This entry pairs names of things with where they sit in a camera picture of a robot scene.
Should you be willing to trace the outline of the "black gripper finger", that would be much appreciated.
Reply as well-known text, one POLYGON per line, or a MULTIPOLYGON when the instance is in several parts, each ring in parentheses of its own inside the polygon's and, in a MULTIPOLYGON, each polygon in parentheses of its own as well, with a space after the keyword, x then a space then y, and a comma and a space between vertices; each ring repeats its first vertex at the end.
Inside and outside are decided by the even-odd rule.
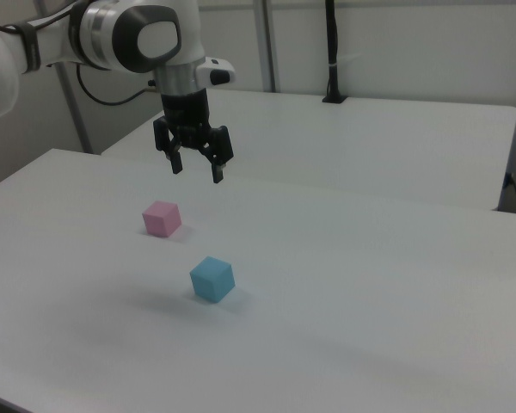
POLYGON ((213 182, 220 183, 224 179, 224 166, 234 157, 229 130, 226 126, 205 130, 201 154, 211 163, 213 182))
POLYGON ((179 174, 183 167, 180 155, 181 141, 169 130, 165 117, 153 121, 155 145, 158 151, 162 151, 170 161, 174 174, 179 174))

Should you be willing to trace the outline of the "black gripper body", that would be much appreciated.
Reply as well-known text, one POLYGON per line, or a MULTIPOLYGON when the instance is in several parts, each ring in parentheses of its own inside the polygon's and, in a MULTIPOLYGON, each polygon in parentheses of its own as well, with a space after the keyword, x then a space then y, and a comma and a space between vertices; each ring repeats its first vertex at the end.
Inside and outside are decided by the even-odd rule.
POLYGON ((165 121, 160 130, 161 151, 169 148, 170 133, 172 140, 180 146, 195 150, 215 149, 206 89, 184 96, 161 95, 161 99, 165 121))

